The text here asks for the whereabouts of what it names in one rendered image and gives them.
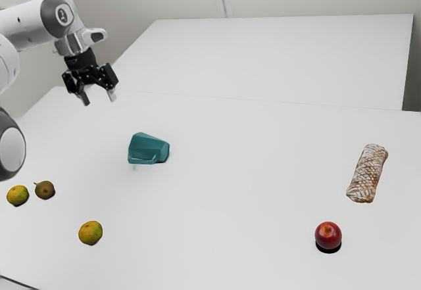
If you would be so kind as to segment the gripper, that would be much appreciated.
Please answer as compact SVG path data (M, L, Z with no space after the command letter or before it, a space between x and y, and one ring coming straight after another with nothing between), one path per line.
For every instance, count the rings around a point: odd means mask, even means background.
M69 93L77 94L84 106L90 100L84 90L85 85L95 84L106 89L110 102L116 101L118 78L109 63L99 66L92 48L75 56L64 57L67 71L62 74L63 82Z

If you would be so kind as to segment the teal faceted mug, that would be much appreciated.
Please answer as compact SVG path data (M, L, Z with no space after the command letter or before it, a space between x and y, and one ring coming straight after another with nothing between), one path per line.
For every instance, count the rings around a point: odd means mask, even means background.
M135 133L128 146L130 164L156 164L167 161L170 144L143 132Z

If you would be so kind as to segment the brown-green pear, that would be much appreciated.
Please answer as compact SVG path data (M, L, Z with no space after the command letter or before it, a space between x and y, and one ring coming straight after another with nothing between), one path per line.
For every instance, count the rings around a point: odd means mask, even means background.
M40 199L50 199L55 195L55 187L51 181L44 180L35 183L35 194Z

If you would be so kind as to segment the yellow-green orange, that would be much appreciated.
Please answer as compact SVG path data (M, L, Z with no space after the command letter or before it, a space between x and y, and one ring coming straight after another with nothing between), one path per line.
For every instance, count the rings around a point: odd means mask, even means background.
M16 185L7 192L7 201L13 206L23 205L29 198L29 192L26 186Z
M93 246L102 236L103 227L98 221L94 220L84 223L78 231L78 238L85 245Z

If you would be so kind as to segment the red apple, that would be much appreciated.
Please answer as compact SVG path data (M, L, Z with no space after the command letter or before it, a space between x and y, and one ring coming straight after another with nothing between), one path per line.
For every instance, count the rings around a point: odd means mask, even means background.
M340 227L334 222L320 223L314 233L316 244L323 249L336 249L342 241L342 232Z

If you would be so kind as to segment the crusty bread loaf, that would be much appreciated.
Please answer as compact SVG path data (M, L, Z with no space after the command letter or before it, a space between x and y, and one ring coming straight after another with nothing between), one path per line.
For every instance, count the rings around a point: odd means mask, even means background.
M346 196L356 203L372 203L384 163L389 156L381 145L370 143L364 146L359 157Z

